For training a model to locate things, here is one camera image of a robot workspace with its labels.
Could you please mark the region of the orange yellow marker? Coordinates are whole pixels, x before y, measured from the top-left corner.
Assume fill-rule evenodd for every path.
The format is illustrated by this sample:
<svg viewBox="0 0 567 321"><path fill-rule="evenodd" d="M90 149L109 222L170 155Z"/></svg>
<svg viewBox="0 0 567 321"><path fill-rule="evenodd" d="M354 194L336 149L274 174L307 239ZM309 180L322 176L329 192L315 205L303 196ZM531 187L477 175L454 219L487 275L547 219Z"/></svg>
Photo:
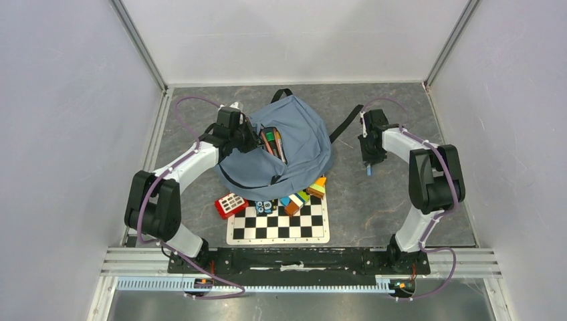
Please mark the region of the orange yellow marker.
<svg viewBox="0 0 567 321"><path fill-rule="evenodd" d="M281 141L281 134L277 130L275 132L275 139L276 139L276 142L277 142L277 148L279 150L280 155L284 156L283 144L282 144L282 141Z"/></svg>

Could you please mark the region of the blue grey backpack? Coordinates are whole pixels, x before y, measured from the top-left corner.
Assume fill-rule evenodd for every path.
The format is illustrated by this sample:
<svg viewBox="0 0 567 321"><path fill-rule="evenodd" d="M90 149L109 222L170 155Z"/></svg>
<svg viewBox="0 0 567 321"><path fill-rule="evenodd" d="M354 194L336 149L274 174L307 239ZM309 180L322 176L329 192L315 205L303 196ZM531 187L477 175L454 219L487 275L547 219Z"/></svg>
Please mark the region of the blue grey backpack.
<svg viewBox="0 0 567 321"><path fill-rule="evenodd" d="M250 201L268 201L304 190L332 167L332 143L362 110L357 105L332 133L320 115L291 90L278 90L269 105L249 119L260 133L276 129L282 157L262 147L248 153L234 150L216 167L221 182L232 193Z"/></svg>

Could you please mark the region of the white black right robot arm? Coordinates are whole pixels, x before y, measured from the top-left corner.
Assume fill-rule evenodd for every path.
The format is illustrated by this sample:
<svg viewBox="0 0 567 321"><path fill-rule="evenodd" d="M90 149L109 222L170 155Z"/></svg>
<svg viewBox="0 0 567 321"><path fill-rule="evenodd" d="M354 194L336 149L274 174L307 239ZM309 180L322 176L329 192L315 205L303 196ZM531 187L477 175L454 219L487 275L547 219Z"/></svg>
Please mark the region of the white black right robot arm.
<svg viewBox="0 0 567 321"><path fill-rule="evenodd" d="M388 122L382 110L360 113L358 137L367 168L393 154L408 165L411 208L402 227L387 247L386 264L403 273L425 252L425 244L441 218L464 200L465 188L458 150L419 138L406 128Z"/></svg>

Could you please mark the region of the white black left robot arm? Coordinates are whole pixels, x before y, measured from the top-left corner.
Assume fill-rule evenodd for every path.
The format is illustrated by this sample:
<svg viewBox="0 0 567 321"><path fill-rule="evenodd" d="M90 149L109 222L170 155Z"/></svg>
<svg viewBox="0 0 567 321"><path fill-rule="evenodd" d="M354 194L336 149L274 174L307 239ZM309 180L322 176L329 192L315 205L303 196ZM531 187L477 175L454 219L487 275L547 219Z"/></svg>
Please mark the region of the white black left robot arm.
<svg viewBox="0 0 567 321"><path fill-rule="evenodd" d="M124 223L151 242L185 255L193 272L210 264L208 243L181 223L181 193L205 171L217 166L234 150L256 149L260 140L238 102L222 106L215 123L181 156L155 172L138 171L128 196Z"/></svg>

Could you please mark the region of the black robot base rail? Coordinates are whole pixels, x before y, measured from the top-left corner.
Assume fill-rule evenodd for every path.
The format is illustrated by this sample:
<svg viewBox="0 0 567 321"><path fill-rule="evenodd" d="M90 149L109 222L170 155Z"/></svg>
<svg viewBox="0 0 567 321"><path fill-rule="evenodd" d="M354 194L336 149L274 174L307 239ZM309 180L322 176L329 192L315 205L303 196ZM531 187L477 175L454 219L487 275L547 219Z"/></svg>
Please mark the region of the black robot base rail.
<svg viewBox="0 0 567 321"><path fill-rule="evenodd" d="M168 273L193 278L183 288L202 300L238 298L254 293L385 292L405 297L418 276L431 272L423 251L395 246L281 247L202 249L195 259L168 255Z"/></svg>

